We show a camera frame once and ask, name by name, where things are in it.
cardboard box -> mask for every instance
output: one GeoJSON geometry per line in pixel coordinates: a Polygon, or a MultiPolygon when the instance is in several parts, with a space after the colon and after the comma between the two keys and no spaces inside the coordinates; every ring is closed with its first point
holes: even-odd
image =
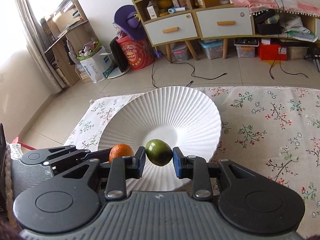
{"type": "Polygon", "coordinates": [[[172,0],[172,3],[173,3],[173,6],[175,8],[179,8],[180,7],[179,0],[172,0]]]}
{"type": "Polygon", "coordinates": [[[188,7],[186,0],[179,0],[180,7],[188,7]]]}
{"type": "Polygon", "coordinates": [[[197,0],[199,8],[208,8],[212,6],[220,5],[220,0],[197,0]]]}
{"type": "Polygon", "coordinates": [[[151,0],[147,7],[150,19],[155,19],[159,17],[159,7],[156,0],[151,0]]]}

red box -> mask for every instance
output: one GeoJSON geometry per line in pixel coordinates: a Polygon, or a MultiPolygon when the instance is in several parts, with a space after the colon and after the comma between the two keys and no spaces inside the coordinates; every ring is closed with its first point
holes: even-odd
{"type": "Polygon", "coordinates": [[[287,60],[287,47],[282,47],[271,41],[270,45],[260,43],[258,54],[261,60],[287,60]]]}

pink cloth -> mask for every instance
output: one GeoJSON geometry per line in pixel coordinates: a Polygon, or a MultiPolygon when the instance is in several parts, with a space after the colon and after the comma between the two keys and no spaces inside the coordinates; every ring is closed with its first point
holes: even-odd
{"type": "Polygon", "coordinates": [[[320,8],[313,6],[310,3],[301,0],[231,0],[235,7],[249,7],[250,12],[259,12],[267,9],[278,9],[297,12],[307,13],[320,17],[320,8]]]}

green fruit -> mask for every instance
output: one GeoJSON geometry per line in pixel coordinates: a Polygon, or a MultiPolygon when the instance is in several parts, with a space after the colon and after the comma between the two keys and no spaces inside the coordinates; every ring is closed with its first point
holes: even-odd
{"type": "Polygon", "coordinates": [[[148,159],[157,166],[165,166],[172,159],[172,149],[164,141],[153,139],[147,142],[146,154],[148,159]]]}

white box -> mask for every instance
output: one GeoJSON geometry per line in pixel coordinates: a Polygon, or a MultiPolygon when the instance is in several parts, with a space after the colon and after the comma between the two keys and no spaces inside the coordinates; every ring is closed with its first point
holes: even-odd
{"type": "Polygon", "coordinates": [[[271,39],[270,38],[262,38],[261,42],[262,42],[262,44],[270,45],[271,44],[271,39]]]}
{"type": "Polygon", "coordinates": [[[173,3],[173,6],[175,8],[179,8],[180,7],[179,0],[172,0],[172,3],[173,3]]]}
{"type": "Polygon", "coordinates": [[[150,19],[155,19],[159,17],[159,9],[157,5],[151,5],[147,7],[147,10],[150,15],[150,19]]]}

